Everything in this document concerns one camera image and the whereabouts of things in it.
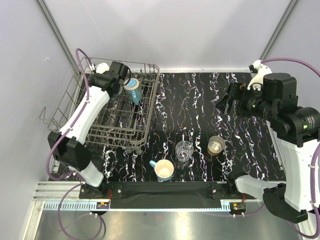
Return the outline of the blue mug cream inside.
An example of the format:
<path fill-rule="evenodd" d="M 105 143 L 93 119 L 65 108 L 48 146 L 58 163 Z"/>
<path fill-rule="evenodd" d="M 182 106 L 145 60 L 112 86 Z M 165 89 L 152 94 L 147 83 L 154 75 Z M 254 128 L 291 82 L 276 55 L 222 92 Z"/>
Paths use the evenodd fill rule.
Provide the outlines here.
<path fill-rule="evenodd" d="M 169 181 L 174 173 L 174 165 L 167 159 L 161 159 L 157 162 L 150 160 L 149 164 L 153 167 L 157 178 L 163 182 Z"/>

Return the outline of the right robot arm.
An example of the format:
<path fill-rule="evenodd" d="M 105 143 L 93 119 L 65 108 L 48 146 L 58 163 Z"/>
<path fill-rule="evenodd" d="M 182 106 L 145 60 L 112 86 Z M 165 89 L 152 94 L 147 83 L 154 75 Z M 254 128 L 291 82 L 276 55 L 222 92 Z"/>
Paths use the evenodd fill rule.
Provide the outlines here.
<path fill-rule="evenodd" d="M 309 212 L 318 213 L 320 114 L 298 106 L 297 80 L 288 73 L 268 73 L 249 84 L 233 81 L 216 108 L 225 115 L 235 108 L 238 117 L 265 120 L 277 158 L 284 162 L 284 183 L 238 173 L 228 179 L 228 196 L 252 196 L 271 214 L 294 224 L 306 221 Z"/>

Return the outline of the blue butterfly mug orange inside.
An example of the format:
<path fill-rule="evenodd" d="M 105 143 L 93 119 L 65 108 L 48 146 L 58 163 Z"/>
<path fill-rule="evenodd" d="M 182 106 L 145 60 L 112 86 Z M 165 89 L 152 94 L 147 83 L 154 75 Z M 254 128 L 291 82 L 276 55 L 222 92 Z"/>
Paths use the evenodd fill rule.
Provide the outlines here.
<path fill-rule="evenodd" d="M 143 95 L 140 81 L 136 78 L 130 78 L 125 82 L 124 89 L 130 101 L 139 105 Z"/>

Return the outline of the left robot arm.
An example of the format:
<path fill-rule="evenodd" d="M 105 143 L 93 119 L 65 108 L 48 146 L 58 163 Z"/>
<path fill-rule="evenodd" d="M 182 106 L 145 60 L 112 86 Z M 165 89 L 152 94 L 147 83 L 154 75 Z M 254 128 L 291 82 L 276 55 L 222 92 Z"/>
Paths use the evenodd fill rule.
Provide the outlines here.
<path fill-rule="evenodd" d="M 107 195 L 108 187 L 103 183 L 105 176 L 93 164 L 85 141 L 96 117 L 119 94 L 127 76 L 131 76 L 130 68 L 118 61 L 99 64 L 89 78 L 84 75 L 83 99 L 67 123 L 58 132 L 50 132 L 47 138 L 51 148 L 49 157 L 79 173 L 97 199 Z"/>

